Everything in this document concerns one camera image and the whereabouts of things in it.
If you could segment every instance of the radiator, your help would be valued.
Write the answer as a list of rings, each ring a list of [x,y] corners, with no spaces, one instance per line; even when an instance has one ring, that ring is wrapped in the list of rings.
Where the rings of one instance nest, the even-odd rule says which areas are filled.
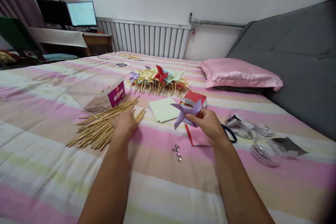
[[[112,34],[113,51],[183,59],[190,25],[97,18],[98,30]]]

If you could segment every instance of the green chair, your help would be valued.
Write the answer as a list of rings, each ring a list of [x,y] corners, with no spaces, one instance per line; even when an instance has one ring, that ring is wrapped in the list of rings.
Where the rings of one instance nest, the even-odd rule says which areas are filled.
[[[72,60],[77,58],[77,56],[71,54],[43,55],[26,27],[19,19],[13,17],[0,17],[0,35],[18,52],[20,57],[27,64],[30,64],[29,57],[33,58],[34,61],[41,63]],[[36,55],[27,57],[23,50],[33,51]]]

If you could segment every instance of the computer monitor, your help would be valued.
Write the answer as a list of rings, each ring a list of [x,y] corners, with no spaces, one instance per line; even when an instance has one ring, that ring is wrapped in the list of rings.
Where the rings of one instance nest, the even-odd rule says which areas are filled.
[[[67,3],[73,26],[96,27],[97,20],[93,1]]]
[[[65,28],[65,25],[72,25],[66,2],[50,0],[36,1],[46,23],[59,24],[62,28]]]

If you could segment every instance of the pink pillow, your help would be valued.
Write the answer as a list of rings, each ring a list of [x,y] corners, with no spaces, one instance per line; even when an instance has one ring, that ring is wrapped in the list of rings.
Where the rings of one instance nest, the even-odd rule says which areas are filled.
[[[240,59],[208,59],[198,66],[206,73],[206,88],[214,86],[269,87],[278,91],[284,85],[278,75]]]

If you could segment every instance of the red pinwheel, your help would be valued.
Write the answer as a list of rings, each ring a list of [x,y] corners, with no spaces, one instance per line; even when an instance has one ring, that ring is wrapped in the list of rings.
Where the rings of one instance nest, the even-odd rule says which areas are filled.
[[[157,70],[159,71],[157,75],[155,75],[154,79],[158,79],[162,85],[164,85],[163,80],[166,79],[169,75],[168,72],[164,73],[162,67],[156,65]]]

